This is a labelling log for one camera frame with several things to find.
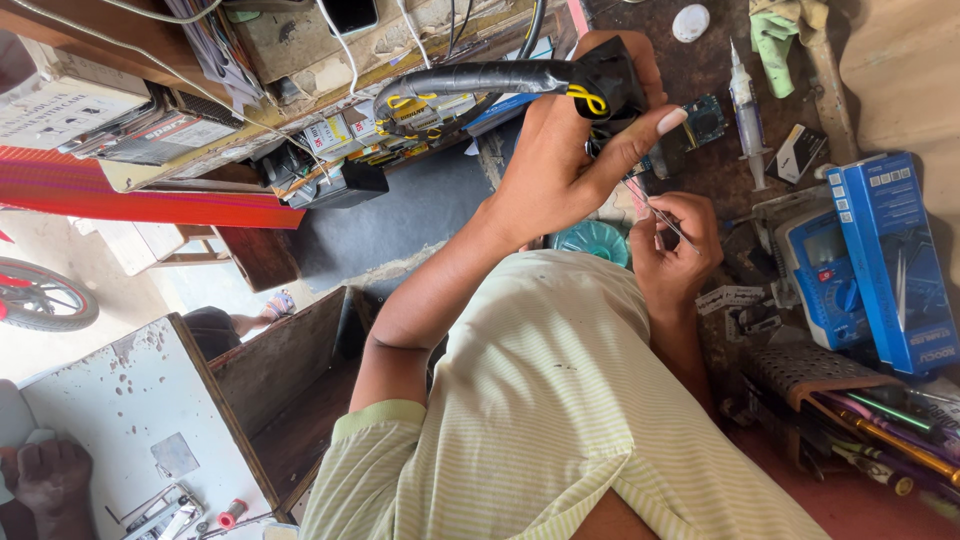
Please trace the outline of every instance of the striped shirt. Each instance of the striped shirt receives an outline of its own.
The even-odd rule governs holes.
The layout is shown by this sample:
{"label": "striped shirt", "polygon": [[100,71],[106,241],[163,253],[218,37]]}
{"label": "striped shirt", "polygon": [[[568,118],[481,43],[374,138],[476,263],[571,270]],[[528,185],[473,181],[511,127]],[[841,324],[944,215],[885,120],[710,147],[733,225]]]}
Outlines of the striped shirt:
{"label": "striped shirt", "polygon": [[341,418],[300,538],[568,538],[610,488],[660,538],[828,538],[649,347],[634,275],[504,259],[450,329],[429,406]]}

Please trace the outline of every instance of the tool holder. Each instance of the tool holder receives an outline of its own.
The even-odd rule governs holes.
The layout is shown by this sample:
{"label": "tool holder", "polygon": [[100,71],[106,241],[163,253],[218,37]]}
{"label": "tool holder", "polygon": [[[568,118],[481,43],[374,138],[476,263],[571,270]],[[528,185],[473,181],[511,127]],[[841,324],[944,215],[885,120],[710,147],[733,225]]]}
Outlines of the tool holder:
{"label": "tool holder", "polygon": [[[743,358],[743,372],[765,386],[765,390],[779,395],[795,412],[808,402],[846,429],[858,440],[867,442],[857,429],[820,405],[810,394],[824,390],[854,390],[875,386],[904,384],[887,375],[864,367],[813,343],[768,345],[747,351]],[[784,446],[790,461],[805,470],[801,463],[800,431],[783,422],[773,411],[756,399],[750,399],[750,409],[760,423]]]}

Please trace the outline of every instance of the digital multimeter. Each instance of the digital multimeter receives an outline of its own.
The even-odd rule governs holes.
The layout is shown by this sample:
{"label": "digital multimeter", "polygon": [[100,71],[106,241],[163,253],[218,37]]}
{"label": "digital multimeter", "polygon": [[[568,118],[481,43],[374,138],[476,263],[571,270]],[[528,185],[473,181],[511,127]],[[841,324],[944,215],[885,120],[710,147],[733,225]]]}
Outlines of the digital multimeter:
{"label": "digital multimeter", "polygon": [[774,237],[804,303],[813,340],[835,351],[869,339],[867,312],[833,206],[790,219]]}

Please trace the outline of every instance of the motorcycle wheel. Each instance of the motorcycle wheel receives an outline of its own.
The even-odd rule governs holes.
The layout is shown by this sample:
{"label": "motorcycle wheel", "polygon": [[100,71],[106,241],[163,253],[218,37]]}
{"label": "motorcycle wheel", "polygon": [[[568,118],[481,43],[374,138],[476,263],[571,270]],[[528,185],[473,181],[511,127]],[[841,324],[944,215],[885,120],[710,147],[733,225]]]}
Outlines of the motorcycle wheel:
{"label": "motorcycle wheel", "polygon": [[7,309],[4,323],[37,331],[77,331],[100,315],[86,287],[42,266],[0,257],[0,274],[32,283],[30,287],[0,285],[0,302]]}

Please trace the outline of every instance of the fingernail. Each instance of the fingernail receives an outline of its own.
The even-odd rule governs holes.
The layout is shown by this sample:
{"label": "fingernail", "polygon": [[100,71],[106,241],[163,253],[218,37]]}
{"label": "fingernail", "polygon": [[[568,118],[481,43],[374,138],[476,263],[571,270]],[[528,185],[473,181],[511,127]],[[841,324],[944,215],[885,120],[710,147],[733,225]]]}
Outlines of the fingernail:
{"label": "fingernail", "polygon": [[659,124],[657,124],[657,133],[660,135],[666,135],[670,130],[683,124],[684,120],[686,120],[686,111],[683,109],[673,109],[669,114],[660,120]]}

